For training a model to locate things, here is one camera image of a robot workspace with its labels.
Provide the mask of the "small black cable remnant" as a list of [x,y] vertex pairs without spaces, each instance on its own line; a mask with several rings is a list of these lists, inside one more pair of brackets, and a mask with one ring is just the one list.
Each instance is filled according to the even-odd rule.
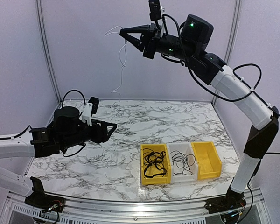
[[196,157],[194,154],[185,154],[178,150],[172,152],[172,162],[179,169],[183,171],[191,171],[191,166],[193,166],[196,162]]

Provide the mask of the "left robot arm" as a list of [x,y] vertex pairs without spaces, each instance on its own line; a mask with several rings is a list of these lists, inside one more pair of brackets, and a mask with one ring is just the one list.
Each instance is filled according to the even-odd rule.
[[[43,128],[31,128],[14,136],[0,136],[0,159],[14,157],[42,158],[65,154],[74,146],[85,147],[86,142],[104,143],[109,140],[117,125],[92,118],[96,110],[91,103],[80,112],[72,106],[55,110],[53,121]],[[32,200],[40,208],[48,206],[41,180],[19,176],[0,167],[0,187]]]

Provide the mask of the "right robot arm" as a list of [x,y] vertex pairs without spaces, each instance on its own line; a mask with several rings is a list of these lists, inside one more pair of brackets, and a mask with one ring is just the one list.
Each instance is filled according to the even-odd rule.
[[205,205],[209,210],[233,209],[243,204],[243,192],[279,130],[278,111],[265,105],[225,61],[205,51],[213,32],[210,23],[190,14],[177,32],[177,36],[170,35],[166,24],[152,22],[123,28],[119,34],[146,58],[160,53],[180,59],[199,86],[212,86],[218,91],[217,98],[233,102],[252,122],[244,156],[226,195],[211,198]]

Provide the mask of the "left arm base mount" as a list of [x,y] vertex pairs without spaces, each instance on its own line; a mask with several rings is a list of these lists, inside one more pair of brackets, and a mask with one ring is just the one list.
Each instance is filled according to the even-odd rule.
[[46,194],[43,184],[38,178],[30,177],[30,180],[33,184],[32,193],[25,197],[25,204],[43,209],[45,211],[49,211],[51,207],[55,212],[63,211],[65,198]]

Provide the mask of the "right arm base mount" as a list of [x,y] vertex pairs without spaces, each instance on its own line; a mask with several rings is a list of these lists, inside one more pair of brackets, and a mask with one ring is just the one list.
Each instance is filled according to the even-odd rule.
[[246,206],[244,193],[237,193],[230,187],[224,196],[209,198],[204,205],[209,214],[242,208],[243,206]]

